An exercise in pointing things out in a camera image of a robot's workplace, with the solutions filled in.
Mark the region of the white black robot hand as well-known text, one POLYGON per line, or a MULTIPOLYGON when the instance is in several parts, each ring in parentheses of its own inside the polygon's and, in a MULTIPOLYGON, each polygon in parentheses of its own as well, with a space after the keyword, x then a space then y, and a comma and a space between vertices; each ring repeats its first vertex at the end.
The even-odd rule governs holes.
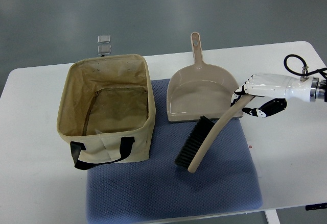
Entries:
POLYGON ((254 117, 269 117, 285 110, 287 100, 291 98, 297 98, 304 102, 315 101, 318 83, 319 79, 313 77, 297 79, 280 74, 254 74, 234 91, 231 105, 234 105, 246 94, 254 97, 270 97, 272 100, 258 108, 244 107, 242 109, 244 113, 254 117))

